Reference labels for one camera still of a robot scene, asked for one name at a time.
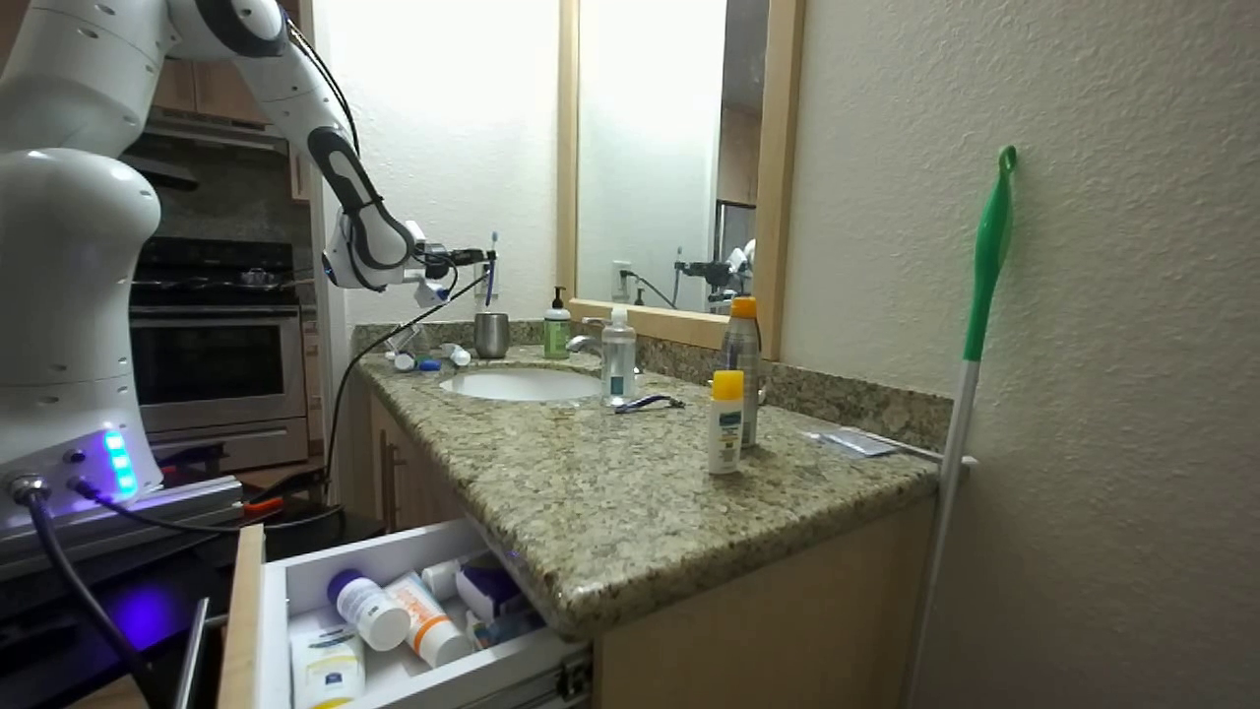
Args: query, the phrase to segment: white sink basin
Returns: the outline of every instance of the white sink basin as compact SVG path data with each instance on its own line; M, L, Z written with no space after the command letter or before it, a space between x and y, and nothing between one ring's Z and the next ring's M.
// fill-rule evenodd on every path
M598 374L585 369L545 369L545 368L513 368L513 369L460 369L439 381L439 391L460 399L486 400L580 400L598 399Z

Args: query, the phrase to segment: bathroom vanity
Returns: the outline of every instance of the bathroom vanity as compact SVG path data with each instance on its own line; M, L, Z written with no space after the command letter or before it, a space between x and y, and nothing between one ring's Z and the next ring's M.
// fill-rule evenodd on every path
M492 368L544 357L507 352ZM929 461L820 448L804 432L828 423L769 406L746 478L711 480L703 391L675 377L640 374L640 394L683 408L608 414L598 399L460 399L439 374L392 374L381 357L359 374L372 399L372 499L397 529L435 524L368 542L423 554L421 541L447 536L439 519L455 517L545 618L540 663L555 677L574 656L593 666L593 704L900 701L933 536ZM233 597L233 634L249 645L267 605L241 579L249 612ZM223 694L254 673L241 656L233 670L228 649Z

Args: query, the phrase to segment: cup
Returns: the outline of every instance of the cup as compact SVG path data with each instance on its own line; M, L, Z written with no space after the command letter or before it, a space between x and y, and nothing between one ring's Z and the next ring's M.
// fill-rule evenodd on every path
M507 356L507 311L475 311L473 352L475 352L475 357L505 357Z

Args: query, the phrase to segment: drawer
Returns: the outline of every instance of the drawer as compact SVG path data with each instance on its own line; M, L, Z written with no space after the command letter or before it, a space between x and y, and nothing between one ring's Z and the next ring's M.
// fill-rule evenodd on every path
M321 585L333 571L363 567L368 579L397 579L475 553L484 553L479 532L467 519L451 519L258 564L253 579L253 605L234 605L249 604L249 589L241 589L249 571L234 571L220 704L290 704L287 634L297 618L328 612ZM359 704L585 704L590 687L590 649L564 641L545 628L434 670L409 649L363 655L367 694Z

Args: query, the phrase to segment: soap dispenser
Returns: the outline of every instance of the soap dispenser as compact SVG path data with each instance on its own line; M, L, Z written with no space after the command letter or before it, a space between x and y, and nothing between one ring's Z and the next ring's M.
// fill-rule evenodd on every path
M544 357L566 357L570 316L564 306L564 286L555 286L549 306L544 316Z
M601 394L614 408L632 400L632 328L627 306L614 306L601 328Z

